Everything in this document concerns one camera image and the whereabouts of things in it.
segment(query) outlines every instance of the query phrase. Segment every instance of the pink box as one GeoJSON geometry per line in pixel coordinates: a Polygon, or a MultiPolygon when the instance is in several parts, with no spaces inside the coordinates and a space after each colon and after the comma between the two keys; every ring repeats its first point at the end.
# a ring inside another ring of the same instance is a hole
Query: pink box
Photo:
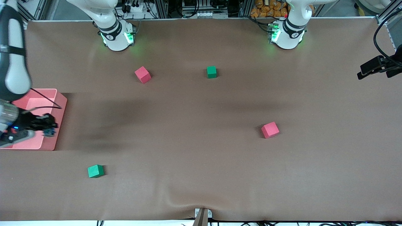
{"type": "Polygon", "coordinates": [[[150,73],[145,69],[144,66],[140,67],[138,70],[135,71],[135,75],[139,78],[142,83],[146,83],[147,81],[151,80],[150,73]]]}
{"type": "Polygon", "coordinates": [[[265,138],[273,137],[279,133],[279,129],[274,121],[264,125],[261,130],[265,138]]]}
{"type": "MultiPolygon", "coordinates": [[[[57,89],[36,89],[47,98],[56,102],[62,107],[62,109],[56,108],[40,108],[32,111],[34,115],[43,115],[50,113],[55,117],[56,123],[59,124],[59,128],[62,123],[64,110],[67,104],[67,98],[57,91],[57,89]]],[[[13,102],[14,105],[23,109],[32,109],[34,107],[41,106],[55,106],[52,102],[48,101],[43,96],[39,95],[35,91],[30,90],[23,98],[13,102]]],[[[59,135],[59,128],[56,129],[54,137],[44,137],[42,131],[36,131],[35,136],[31,139],[14,144],[7,148],[8,150],[31,150],[31,151],[53,151],[56,146],[57,136],[59,135]]]]}

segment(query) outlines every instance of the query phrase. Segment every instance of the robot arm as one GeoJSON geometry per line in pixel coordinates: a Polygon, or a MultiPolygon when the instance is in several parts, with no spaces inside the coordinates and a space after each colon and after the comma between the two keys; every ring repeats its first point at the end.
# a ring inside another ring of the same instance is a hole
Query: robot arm
{"type": "Polygon", "coordinates": [[[23,22],[16,0],[0,5],[0,99],[15,101],[31,88],[23,22]]]}
{"type": "Polygon", "coordinates": [[[0,0],[0,28],[0,148],[4,148],[35,136],[37,130],[47,130],[45,135],[50,136],[58,125],[50,114],[37,116],[11,103],[32,86],[16,0],[0,0]]]}
{"type": "Polygon", "coordinates": [[[284,21],[275,21],[275,33],[271,42],[282,49],[293,49],[302,41],[304,29],[312,16],[309,5],[327,4],[335,0],[287,0],[291,6],[288,17],[284,21]]]}
{"type": "Polygon", "coordinates": [[[105,45],[113,51],[122,51],[134,44],[135,26],[119,20],[113,13],[117,0],[67,0],[86,13],[100,30],[105,45]]]}

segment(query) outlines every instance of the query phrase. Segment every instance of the metal frame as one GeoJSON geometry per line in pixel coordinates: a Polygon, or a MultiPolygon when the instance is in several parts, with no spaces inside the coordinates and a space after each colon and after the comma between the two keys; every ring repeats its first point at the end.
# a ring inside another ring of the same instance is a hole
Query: metal frame
{"type": "Polygon", "coordinates": [[[320,16],[325,16],[325,14],[327,14],[328,11],[330,11],[336,4],[338,4],[338,2],[340,2],[340,0],[336,0],[335,2],[333,2],[332,5],[330,7],[328,7],[328,9],[325,12],[323,12],[322,15],[320,15],[320,16]]]}
{"type": "Polygon", "coordinates": [[[378,24],[382,23],[386,17],[393,13],[398,7],[402,6],[402,0],[393,0],[382,13],[377,15],[378,24]]]}
{"type": "Polygon", "coordinates": [[[168,3],[165,0],[155,0],[155,7],[159,19],[168,18],[168,3]]]}
{"type": "MultiPolygon", "coordinates": [[[[198,1],[198,5],[199,5],[199,12],[202,11],[224,11],[227,10],[227,7],[223,7],[220,9],[214,8],[211,6],[211,4],[209,3],[210,0],[197,0],[198,1]]],[[[184,1],[182,1],[182,11],[183,14],[184,12],[193,12],[194,11],[194,6],[185,6],[184,1]]]]}
{"type": "Polygon", "coordinates": [[[41,20],[44,19],[44,12],[46,7],[49,6],[49,1],[48,0],[40,0],[38,7],[36,8],[35,14],[32,15],[30,12],[28,12],[25,7],[18,3],[18,9],[20,10],[21,16],[26,20],[41,20]]]}
{"type": "Polygon", "coordinates": [[[249,16],[252,8],[254,7],[254,0],[244,0],[243,5],[239,11],[239,17],[249,16]]]}

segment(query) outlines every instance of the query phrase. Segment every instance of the brown table surface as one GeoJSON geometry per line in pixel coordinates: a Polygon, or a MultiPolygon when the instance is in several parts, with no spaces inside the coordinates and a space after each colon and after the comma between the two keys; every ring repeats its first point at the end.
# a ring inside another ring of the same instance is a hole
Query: brown table surface
{"type": "MultiPolygon", "coordinates": [[[[402,220],[402,76],[356,76],[379,55],[376,28],[313,19],[286,51],[246,19],[144,21],[134,47],[112,52],[91,23],[29,23],[34,87],[69,102],[56,151],[0,151],[0,220],[198,207],[217,220],[402,220]],[[281,134],[263,139],[272,121],[281,134]],[[95,164],[107,175],[88,178],[95,164]]],[[[385,29],[378,39],[394,52],[385,29]]]]}

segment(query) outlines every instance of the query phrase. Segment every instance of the cable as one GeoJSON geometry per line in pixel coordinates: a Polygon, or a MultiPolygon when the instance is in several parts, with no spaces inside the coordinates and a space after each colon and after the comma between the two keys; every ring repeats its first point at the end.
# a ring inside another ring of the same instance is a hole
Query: cable
{"type": "Polygon", "coordinates": [[[31,90],[33,90],[33,91],[37,92],[39,95],[45,97],[48,101],[50,101],[50,102],[52,102],[53,104],[55,104],[56,107],[55,107],[55,106],[34,107],[34,108],[30,109],[30,110],[25,110],[25,111],[23,111],[22,114],[26,114],[26,113],[28,113],[28,112],[31,112],[31,111],[36,110],[36,109],[39,109],[39,108],[56,108],[56,109],[63,109],[60,105],[58,105],[56,102],[54,102],[54,101],[52,101],[51,99],[49,99],[47,96],[41,94],[39,91],[37,91],[37,90],[35,90],[35,89],[33,89],[33,88],[31,88],[31,90]]]}
{"type": "Polygon", "coordinates": [[[189,17],[192,17],[192,16],[196,15],[197,12],[198,12],[198,10],[200,9],[200,4],[199,4],[198,0],[194,0],[194,12],[193,12],[190,16],[183,15],[183,14],[179,11],[179,8],[180,8],[180,7],[182,8],[182,6],[180,5],[180,2],[182,2],[182,0],[177,0],[177,1],[176,1],[176,11],[177,11],[177,14],[179,14],[179,16],[182,17],[182,18],[189,18],[189,17]]]}
{"type": "Polygon", "coordinates": [[[150,3],[148,2],[148,0],[144,0],[144,3],[145,3],[145,7],[147,8],[147,10],[149,10],[149,13],[151,14],[151,16],[152,16],[154,19],[157,19],[158,17],[157,17],[156,14],[154,14],[154,12],[152,11],[152,8],[151,8],[150,3]]]}
{"type": "Polygon", "coordinates": [[[279,18],[276,18],[276,17],[273,17],[273,16],[267,16],[266,18],[274,18],[275,20],[278,20],[278,21],[285,21],[286,20],[286,18],[285,19],[283,19],[283,20],[281,20],[281,19],[279,19],[279,18]]]}
{"type": "Polygon", "coordinates": [[[402,67],[402,62],[397,62],[397,61],[393,60],[390,56],[388,56],[386,53],[384,53],[384,51],[382,51],[382,49],[378,46],[378,44],[377,44],[377,34],[378,34],[378,31],[379,31],[379,30],[382,28],[382,26],[385,24],[385,22],[387,22],[387,20],[389,20],[391,17],[397,15],[397,14],[400,13],[401,11],[402,11],[402,8],[397,9],[395,12],[393,12],[391,15],[389,15],[387,18],[385,18],[385,19],[381,22],[381,24],[379,25],[379,27],[377,28],[377,30],[375,31],[374,36],[373,36],[374,46],[376,47],[376,49],[377,49],[385,58],[387,58],[389,61],[391,61],[392,63],[394,63],[394,64],[396,64],[396,65],[398,65],[398,66],[400,66],[400,67],[402,67]]]}
{"type": "Polygon", "coordinates": [[[116,7],[115,7],[115,12],[116,12],[116,16],[117,16],[117,18],[122,18],[122,19],[123,19],[123,16],[121,16],[120,14],[118,14],[118,13],[117,13],[117,9],[116,9],[116,7]]]}
{"type": "Polygon", "coordinates": [[[139,26],[141,25],[141,20],[139,20],[139,23],[138,23],[138,26],[137,26],[137,28],[135,29],[135,34],[138,34],[138,32],[139,32],[139,26]]]}
{"type": "Polygon", "coordinates": [[[250,19],[252,22],[256,23],[258,25],[258,27],[260,27],[261,30],[263,30],[263,31],[265,31],[267,33],[273,33],[272,31],[268,31],[268,30],[266,30],[265,28],[262,27],[262,25],[268,26],[267,23],[258,22],[255,18],[252,18],[250,16],[241,16],[241,17],[246,17],[246,18],[250,19]]]}

